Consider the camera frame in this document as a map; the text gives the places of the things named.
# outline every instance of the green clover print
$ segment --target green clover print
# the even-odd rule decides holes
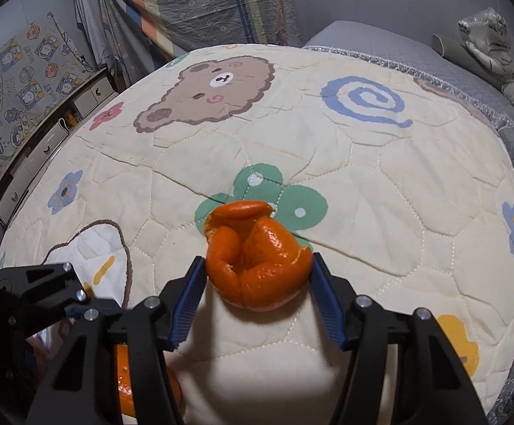
[[[255,199],[273,205],[273,217],[291,231],[301,245],[312,245],[298,232],[318,225],[328,203],[316,190],[303,185],[283,185],[281,171],[270,164],[258,163],[241,170],[233,182],[233,195],[218,193],[198,206],[194,219],[196,227],[204,234],[206,218],[220,204],[242,199]]]

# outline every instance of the spiral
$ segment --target spiral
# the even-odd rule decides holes
[[[340,115],[369,123],[395,124],[408,128],[412,120],[397,121],[393,116],[404,110],[404,101],[387,86],[360,76],[329,81],[320,96],[329,109]]]

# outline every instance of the white dot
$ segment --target white dot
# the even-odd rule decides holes
[[[256,185],[260,185],[263,181],[263,174],[259,173],[253,173],[250,174],[249,177],[247,177],[247,183],[251,185],[252,187],[255,187]]]

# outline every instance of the brown cartoon bear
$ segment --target brown cartoon bear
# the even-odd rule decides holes
[[[270,88],[275,69],[267,59],[240,56],[205,61],[178,75],[161,101],[139,113],[137,132],[154,132],[173,121],[198,124],[246,112]]]

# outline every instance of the peeled orange skin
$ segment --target peeled orange skin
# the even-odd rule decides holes
[[[275,219],[262,201],[213,210],[204,224],[206,273],[232,305],[266,312],[292,300],[312,271],[312,251]]]
[[[133,392],[131,391],[131,377],[129,374],[129,350],[127,345],[117,345],[116,352],[117,361],[117,390],[119,390],[119,405],[121,413],[129,417],[135,416],[135,405],[133,403]],[[184,413],[185,403],[182,397],[182,389],[176,376],[170,371],[166,370],[170,380],[170,386],[173,390],[174,400],[178,405],[180,413]]]

